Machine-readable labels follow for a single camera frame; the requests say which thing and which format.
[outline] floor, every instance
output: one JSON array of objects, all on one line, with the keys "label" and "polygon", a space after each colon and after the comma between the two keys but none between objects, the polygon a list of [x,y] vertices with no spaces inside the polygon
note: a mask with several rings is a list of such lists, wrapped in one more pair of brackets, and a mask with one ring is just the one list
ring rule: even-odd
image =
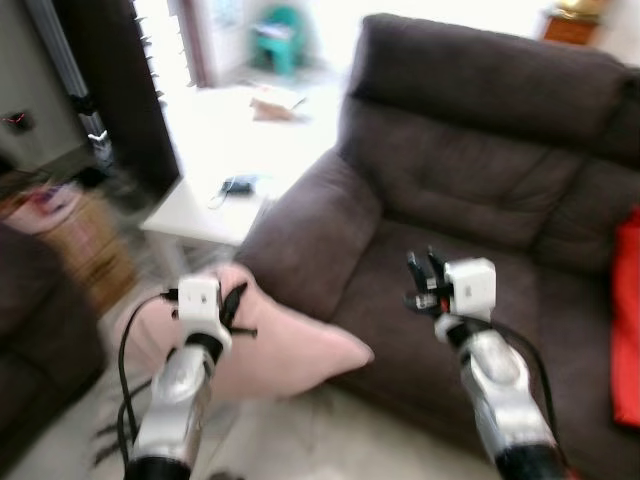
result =
[{"label": "floor", "polygon": [[[318,72],[305,73],[293,84],[308,95],[298,123],[254,125],[239,114],[246,107],[247,77],[274,83],[269,75],[245,71],[239,82],[193,95],[182,105],[168,102],[165,115],[182,168],[198,181],[220,158],[231,174],[248,168],[255,173],[294,179],[335,140],[336,120],[344,79]],[[253,129],[254,145],[246,145],[243,129]],[[220,139],[213,133],[230,132]],[[278,145],[289,137],[292,145]],[[252,160],[242,163],[238,156]],[[253,152],[258,157],[251,157]],[[204,188],[212,188],[203,182]],[[136,213],[115,212],[122,237],[127,241],[140,274],[138,290],[161,281],[144,238],[137,229],[150,209]],[[198,268],[232,252],[189,252]],[[127,299],[103,318],[106,331]],[[92,389],[44,432],[5,480],[117,480],[118,468],[91,471],[91,438],[104,392]],[[214,416],[205,430],[207,451],[201,451],[193,478],[228,469],[248,480],[491,480],[497,475],[482,459],[443,443],[369,404],[332,387],[320,387],[305,395],[282,401],[246,402]]]}]

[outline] white side table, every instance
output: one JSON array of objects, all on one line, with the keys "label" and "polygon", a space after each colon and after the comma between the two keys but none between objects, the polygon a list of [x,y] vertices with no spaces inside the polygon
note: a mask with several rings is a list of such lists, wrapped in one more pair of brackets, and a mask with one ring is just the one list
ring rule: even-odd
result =
[{"label": "white side table", "polygon": [[227,196],[216,202],[216,208],[209,208],[206,199],[183,179],[140,228],[165,280],[175,285],[181,275],[189,272],[183,244],[239,246],[271,201],[257,194]]}]

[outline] brown sofa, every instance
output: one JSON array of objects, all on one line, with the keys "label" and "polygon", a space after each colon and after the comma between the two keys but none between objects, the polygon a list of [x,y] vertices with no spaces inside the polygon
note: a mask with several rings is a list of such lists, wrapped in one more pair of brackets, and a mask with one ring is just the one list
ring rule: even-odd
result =
[{"label": "brown sofa", "polygon": [[612,422],[608,269],[640,202],[639,86],[594,50],[368,17],[337,145],[237,260],[373,348],[340,384],[482,452],[454,354],[402,297],[410,249],[491,259],[494,319],[541,351],[569,460],[586,479],[637,479],[640,433]]},{"label": "brown sofa", "polygon": [[97,320],[58,255],[0,223],[0,473],[98,378]]}]

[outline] red cushion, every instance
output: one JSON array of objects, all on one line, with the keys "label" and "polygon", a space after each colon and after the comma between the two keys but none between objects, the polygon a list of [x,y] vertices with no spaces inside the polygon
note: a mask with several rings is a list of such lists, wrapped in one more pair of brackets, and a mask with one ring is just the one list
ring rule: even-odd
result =
[{"label": "red cushion", "polygon": [[640,427],[640,208],[616,236],[611,387],[614,418]]}]

